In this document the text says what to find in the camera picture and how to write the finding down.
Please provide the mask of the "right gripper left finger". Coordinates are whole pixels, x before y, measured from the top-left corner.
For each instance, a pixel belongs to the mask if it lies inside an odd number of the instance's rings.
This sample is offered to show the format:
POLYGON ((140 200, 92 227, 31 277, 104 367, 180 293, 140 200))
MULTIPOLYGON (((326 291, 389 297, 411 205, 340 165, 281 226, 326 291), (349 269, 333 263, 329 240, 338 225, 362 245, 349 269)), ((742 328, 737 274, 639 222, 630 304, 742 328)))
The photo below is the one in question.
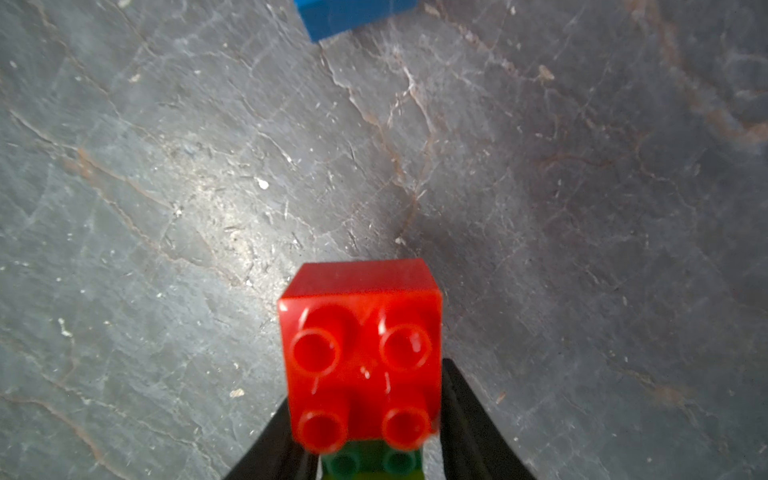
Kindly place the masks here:
POLYGON ((285 398, 256 442, 223 479, 312 480, 317 478, 318 462, 316 454, 293 439, 285 398))

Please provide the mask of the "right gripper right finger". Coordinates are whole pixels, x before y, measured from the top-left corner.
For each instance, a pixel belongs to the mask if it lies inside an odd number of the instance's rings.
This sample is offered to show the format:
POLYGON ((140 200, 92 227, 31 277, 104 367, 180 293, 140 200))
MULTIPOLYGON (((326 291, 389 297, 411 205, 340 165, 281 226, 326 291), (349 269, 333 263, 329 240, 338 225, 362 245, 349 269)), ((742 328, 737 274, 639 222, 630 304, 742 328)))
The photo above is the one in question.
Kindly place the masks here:
POLYGON ((440 444, 447 480, 534 480, 448 358, 442 360, 440 444))

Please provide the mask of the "small red lego brick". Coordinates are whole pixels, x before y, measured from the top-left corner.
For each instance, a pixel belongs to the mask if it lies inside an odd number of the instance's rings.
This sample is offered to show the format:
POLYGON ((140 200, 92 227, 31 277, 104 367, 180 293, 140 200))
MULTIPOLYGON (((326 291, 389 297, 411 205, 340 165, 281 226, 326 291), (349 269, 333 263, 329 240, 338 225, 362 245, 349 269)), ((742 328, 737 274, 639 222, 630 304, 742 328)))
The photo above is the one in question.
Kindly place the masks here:
POLYGON ((441 408, 442 295, 420 258, 303 264, 277 303, 294 439, 411 451, 441 408))

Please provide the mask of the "dark green long lego brick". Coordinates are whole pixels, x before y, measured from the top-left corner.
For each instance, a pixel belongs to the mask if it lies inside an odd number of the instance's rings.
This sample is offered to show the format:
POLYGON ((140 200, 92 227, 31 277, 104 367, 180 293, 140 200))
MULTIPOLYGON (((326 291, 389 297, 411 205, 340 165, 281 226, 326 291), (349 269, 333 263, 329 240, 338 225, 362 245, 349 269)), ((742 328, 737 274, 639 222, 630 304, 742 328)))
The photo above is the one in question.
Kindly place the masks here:
POLYGON ((420 449, 397 450, 383 440, 350 441, 320 460, 322 479, 425 479, 420 449))

